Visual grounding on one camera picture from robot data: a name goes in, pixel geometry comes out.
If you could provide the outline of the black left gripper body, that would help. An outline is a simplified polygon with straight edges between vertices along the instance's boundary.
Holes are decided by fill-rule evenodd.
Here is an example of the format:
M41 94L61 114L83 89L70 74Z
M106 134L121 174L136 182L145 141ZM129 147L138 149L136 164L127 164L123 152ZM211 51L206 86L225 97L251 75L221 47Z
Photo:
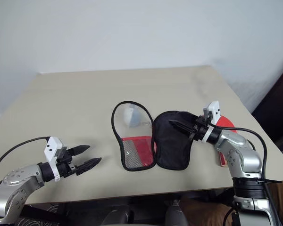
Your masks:
M63 157L57 158L57 169L60 177L66 178L75 174L76 167L72 163L72 155L66 152Z

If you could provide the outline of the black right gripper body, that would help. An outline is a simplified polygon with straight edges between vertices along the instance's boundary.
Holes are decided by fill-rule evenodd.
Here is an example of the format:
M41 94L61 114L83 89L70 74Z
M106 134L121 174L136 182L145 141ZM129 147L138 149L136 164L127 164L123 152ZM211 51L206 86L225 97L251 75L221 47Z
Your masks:
M190 134L191 141L207 141L209 135L212 132L212 129L209 128L209 122L211 122L210 118L206 118L204 116L196 116L193 115L191 118L193 127L192 132Z

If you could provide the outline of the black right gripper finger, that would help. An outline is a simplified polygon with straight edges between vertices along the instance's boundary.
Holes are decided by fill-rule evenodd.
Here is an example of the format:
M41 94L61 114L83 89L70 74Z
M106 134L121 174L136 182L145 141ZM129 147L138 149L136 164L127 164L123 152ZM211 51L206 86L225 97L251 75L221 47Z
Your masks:
M169 120L169 124L177 130L193 130L193 127L177 120Z
M177 130L181 133L183 133L188 139L194 138L194 130Z

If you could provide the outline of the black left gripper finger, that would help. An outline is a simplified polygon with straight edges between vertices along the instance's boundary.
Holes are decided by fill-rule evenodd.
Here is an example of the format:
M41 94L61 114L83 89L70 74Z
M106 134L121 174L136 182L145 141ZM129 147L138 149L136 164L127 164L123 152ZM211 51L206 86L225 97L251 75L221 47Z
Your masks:
M75 147L69 149L69 154L71 156L76 156L76 155L82 154L83 152L85 152L89 148L90 148L89 145L75 146Z
M91 170L93 167L95 167L99 162L102 160L102 158L92 158L86 162L84 162L82 165L76 166L75 174L77 176Z

